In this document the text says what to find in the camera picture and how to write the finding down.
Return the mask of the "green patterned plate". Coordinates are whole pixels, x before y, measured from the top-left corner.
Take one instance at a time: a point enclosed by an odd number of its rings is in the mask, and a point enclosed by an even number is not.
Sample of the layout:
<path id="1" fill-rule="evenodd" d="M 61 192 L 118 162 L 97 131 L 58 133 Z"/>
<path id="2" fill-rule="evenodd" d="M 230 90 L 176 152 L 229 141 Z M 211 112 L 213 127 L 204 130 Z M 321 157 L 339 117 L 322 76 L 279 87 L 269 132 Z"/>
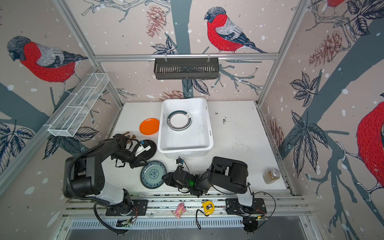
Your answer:
<path id="1" fill-rule="evenodd" d="M 147 189 L 157 189 L 163 183 L 162 177 L 167 174 L 166 166 L 159 161 L 151 161 L 142 168 L 140 180 L 142 185 Z"/>

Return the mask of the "white plate green red rim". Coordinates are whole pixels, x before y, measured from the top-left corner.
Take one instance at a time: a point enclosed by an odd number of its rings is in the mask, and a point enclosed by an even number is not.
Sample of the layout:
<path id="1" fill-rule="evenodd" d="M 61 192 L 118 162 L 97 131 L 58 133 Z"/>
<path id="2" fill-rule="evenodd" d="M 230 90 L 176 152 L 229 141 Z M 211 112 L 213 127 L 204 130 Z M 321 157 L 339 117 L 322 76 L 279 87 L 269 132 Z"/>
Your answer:
<path id="1" fill-rule="evenodd" d="M 169 114 L 167 124 L 173 131 L 183 131 L 192 124 L 192 116 L 186 111 L 174 111 Z"/>

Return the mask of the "black plate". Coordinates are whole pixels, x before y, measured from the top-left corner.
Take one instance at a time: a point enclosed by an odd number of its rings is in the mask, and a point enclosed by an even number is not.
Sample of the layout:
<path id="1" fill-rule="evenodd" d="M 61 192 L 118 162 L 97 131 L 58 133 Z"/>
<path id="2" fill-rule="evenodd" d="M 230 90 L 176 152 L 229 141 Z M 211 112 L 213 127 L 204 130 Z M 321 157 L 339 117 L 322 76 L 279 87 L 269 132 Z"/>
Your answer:
<path id="1" fill-rule="evenodd" d="M 140 154 L 141 158 L 144 160 L 151 159 L 156 154 L 156 151 L 157 151 L 156 143 L 152 140 L 147 140 L 147 141 L 150 143 L 151 149 L 147 152 L 143 152 Z"/>

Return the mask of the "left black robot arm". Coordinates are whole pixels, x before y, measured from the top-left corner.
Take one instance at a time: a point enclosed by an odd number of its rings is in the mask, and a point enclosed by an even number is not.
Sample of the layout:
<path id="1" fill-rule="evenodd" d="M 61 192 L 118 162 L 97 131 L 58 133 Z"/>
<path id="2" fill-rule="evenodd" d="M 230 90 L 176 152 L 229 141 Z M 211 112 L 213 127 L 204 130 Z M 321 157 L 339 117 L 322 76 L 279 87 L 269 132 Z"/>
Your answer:
<path id="1" fill-rule="evenodd" d="M 116 134 L 100 141 L 90 150 L 70 157 L 65 162 L 63 193 L 66 198 L 92 200 L 113 211 L 128 214 L 134 208 L 130 194 L 106 182 L 102 163 L 110 158 L 128 163 L 130 168 L 147 166 L 156 153 L 151 140 L 139 141 L 124 134 Z"/>

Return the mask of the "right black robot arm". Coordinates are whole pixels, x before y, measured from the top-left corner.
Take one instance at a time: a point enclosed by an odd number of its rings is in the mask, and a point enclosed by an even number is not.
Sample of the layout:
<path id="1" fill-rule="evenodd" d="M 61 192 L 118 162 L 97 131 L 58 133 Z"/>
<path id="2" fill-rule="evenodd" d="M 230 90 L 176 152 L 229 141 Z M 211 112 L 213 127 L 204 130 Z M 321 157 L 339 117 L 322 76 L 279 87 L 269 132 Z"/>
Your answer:
<path id="1" fill-rule="evenodd" d="M 213 188 L 228 195 L 233 194 L 238 198 L 240 206 L 247 208 L 254 206 L 254 194 L 248 182 L 248 165 L 242 161 L 222 157 L 213 157 L 208 169 L 198 175 L 192 175 L 185 160 L 177 158 L 178 164 L 174 172 L 162 177 L 163 182 L 178 190 L 186 189 L 187 194 L 200 197 Z"/>

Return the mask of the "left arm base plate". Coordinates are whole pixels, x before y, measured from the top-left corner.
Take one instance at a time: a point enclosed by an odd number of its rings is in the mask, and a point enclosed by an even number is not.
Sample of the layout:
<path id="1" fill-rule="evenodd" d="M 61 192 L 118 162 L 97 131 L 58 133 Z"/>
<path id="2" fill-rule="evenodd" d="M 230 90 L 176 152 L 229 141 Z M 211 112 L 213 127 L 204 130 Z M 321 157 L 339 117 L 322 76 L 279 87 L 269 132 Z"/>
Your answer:
<path id="1" fill-rule="evenodd" d="M 148 207 L 148 200 L 133 200 L 126 204 L 124 202 L 112 205 L 107 208 L 106 216 L 145 216 Z"/>

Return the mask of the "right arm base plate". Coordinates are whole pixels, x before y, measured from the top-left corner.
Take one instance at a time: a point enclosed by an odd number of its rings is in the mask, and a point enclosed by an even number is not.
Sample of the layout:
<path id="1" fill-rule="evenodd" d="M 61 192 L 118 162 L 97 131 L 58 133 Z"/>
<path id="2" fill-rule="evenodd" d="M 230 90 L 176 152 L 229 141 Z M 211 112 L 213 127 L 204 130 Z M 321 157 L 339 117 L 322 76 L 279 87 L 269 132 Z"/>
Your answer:
<path id="1" fill-rule="evenodd" d="M 265 201 L 262 198 L 256 198 L 251 207 L 243 206 L 238 199 L 226 199 L 226 212 L 229 215 L 247 217 L 250 215 L 266 215 L 267 209 Z"/>

